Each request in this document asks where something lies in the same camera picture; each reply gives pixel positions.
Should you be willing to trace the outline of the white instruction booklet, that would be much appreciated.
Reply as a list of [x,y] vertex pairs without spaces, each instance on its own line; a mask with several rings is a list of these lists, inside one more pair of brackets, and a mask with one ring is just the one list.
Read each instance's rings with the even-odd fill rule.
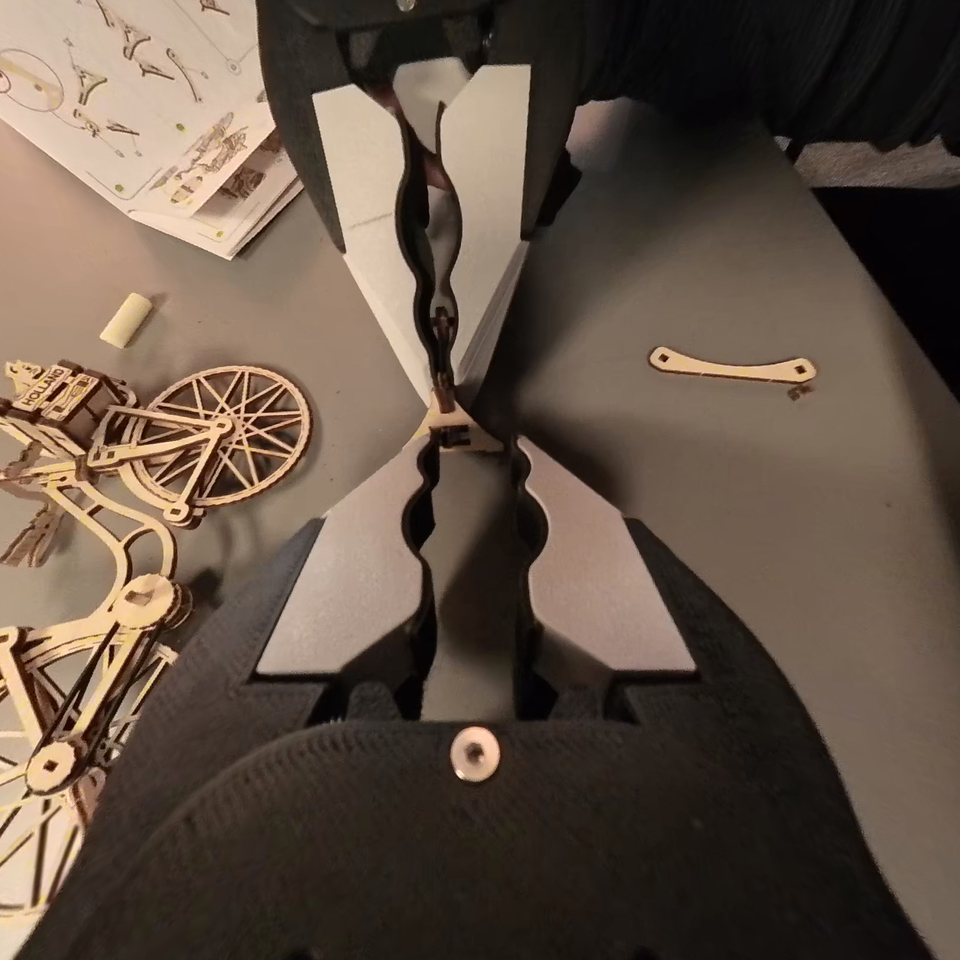
[[226,260],[304,190],[253,1],[3,1],[1,114],[129,219]]

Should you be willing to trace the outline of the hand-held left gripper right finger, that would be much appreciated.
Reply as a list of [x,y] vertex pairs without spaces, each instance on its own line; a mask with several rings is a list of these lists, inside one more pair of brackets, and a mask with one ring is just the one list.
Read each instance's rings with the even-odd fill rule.
[[545,719],[571,690],[606,706],[619,687],[698,668],[628,518],[527,437],[510,450],[520,575],[513,698]]

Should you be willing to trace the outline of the wooden bicycle model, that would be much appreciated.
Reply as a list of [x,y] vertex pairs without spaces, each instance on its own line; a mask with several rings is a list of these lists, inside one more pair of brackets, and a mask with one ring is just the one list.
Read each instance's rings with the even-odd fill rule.
[[30,930],[59,893],[107,774],[177,653],[193,612],[174,531],[264,494],[301,461],[309,402],[269,368],[216,366],[143,403],[125,381],[68,361],[6,364],[2,432],[19,456],[2,491],[36,501],[2,567],[41,567],[65,519],[114,572],[84,617],[2,626],[2,937]]

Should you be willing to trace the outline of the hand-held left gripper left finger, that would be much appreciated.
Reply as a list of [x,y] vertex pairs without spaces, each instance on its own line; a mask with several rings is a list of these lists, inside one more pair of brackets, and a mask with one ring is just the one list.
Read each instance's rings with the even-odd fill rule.
[[411,438],[326,512],[255,667],[258,678],[320,679],[343,696],[378,683],[403,718],[421,719],[437,650],[423,547],[435,528],[439,467],[438,440]]

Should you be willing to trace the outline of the curved wooden strip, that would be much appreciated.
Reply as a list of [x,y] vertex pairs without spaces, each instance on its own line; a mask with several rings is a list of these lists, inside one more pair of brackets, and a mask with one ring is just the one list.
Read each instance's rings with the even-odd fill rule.
[[451,361],[451,342],[442,340],[434,349],[431,360],[433,394],[441,414],[453,413],[457,406],[455,377]]
[[680,353],[668,346],[653,348],[648,363],[654,370],[674,376],[778,383],[790,387],[803,386],[818,376],[817,367],[806,357],[768,364],[721,364]]

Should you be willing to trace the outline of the pale yellow wax block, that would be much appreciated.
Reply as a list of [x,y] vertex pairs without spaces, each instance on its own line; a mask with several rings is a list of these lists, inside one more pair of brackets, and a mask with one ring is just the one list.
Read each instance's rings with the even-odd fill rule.
[[125,350],[153,312],[152,300],[138,293],[128,294],[99,334],[99,339],[117,350]]

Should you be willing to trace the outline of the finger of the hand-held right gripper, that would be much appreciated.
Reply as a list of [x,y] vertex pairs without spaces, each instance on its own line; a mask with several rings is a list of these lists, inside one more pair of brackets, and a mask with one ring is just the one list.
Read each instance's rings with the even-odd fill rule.
[[449,275],[458,387],[479,387],[486,378],[528,252],[522,212],[530,87],[527,64],[482,66],[439,121],[439,158],[461,220]]
[[390,86],[312,95],[343,259],[416,394],[434,387],[422,322],[437,299],[426,146]]

